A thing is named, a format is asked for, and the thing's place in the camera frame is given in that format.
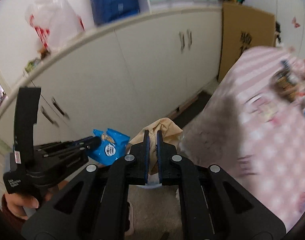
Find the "person left hand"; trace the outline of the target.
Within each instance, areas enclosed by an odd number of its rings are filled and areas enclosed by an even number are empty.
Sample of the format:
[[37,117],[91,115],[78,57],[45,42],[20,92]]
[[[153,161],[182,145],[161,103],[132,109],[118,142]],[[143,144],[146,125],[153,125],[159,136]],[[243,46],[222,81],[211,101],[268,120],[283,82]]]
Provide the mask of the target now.
[[[43,203],[49,201],[55,193],[57,193],[60,189],[63,189],[67,184],[68,181],[64,180],[57,186],[50,188],[44,196]],[[17,218],[23,220],[27,220],[29,217],[25,209],[36,210],[40,205],[39,201],[33,196],[23,195],[19,193],[8,194],[7,192],[5,192],[4,196],[9,211]]]

